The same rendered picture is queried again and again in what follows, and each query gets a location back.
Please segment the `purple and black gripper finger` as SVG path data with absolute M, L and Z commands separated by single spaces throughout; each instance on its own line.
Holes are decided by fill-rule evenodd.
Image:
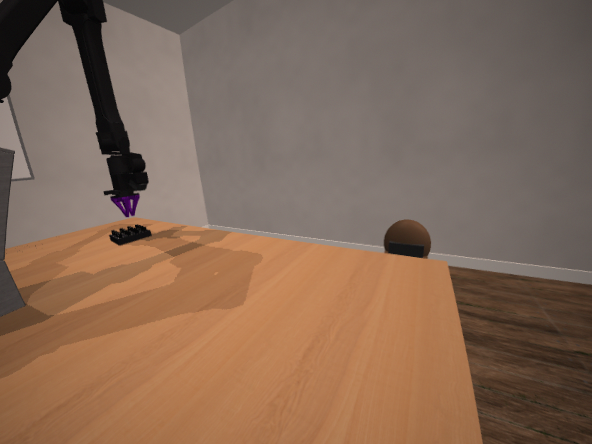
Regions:
M 129 217 L 129 198 L 128 197 L 123 197 L 123 198 L 111 198 L 111 201 L 122 211 L 122 213 L 125 215 L 125 217 Z M 121 205 L 121 203 L 123 203 L 123 206 Z M 124 208 L 125 210 L 124 210 Z
M 136 206 L 137 206 L 138 200 L 140 198 L 140 195 L 128 196 L 128 198 L 129 198 L 129 212 L 130 212 L 131 216 L 134 216 L 135 215 Z M 133 200 L 133 205 L 132 206 L 131 206 L 130 200 Z

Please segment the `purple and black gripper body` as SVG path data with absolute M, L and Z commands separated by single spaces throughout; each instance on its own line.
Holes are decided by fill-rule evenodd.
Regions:
M 115 174 L 123 174 L 123 173 L 111 173 L 111 175 L 115 175 Z M 111 192 L 110 192 L 111 191 Z M 123 189 L 123 190 L 109 190 L 109 191 L 103 191 L 104 195 L 116 195 L 116 196 L 110 196 L 110 198 L 122 198 L 122 197 L 127 197 L 127 196 L 134 196 L 134 195 L 139 195 L 139 193 L 135 193 L 134 194 L 134 188 L 130 188 L 130 189 Z

